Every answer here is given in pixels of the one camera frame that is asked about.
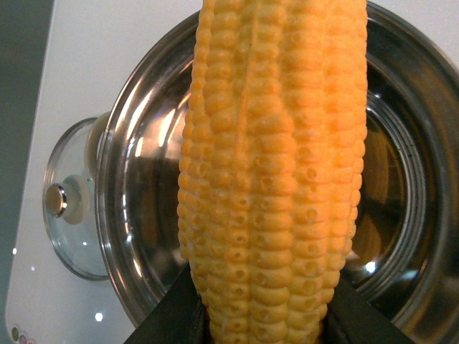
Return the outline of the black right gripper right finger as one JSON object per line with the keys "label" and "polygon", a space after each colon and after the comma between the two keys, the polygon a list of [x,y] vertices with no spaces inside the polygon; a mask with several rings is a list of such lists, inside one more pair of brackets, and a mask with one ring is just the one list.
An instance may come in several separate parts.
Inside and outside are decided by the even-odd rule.
{"label": "black right gripper right finger", "polygon": [[328,304],[326,343],[412,343],[400,329],[372,307],[344,278]]}

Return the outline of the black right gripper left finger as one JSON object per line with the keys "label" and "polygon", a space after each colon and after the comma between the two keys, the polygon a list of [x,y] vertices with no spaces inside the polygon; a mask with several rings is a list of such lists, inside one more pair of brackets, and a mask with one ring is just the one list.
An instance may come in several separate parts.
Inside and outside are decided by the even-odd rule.
{"label": "black right gripper left finger", "polygon": [[127,343],[210,343],[207,311],[186,265]]}

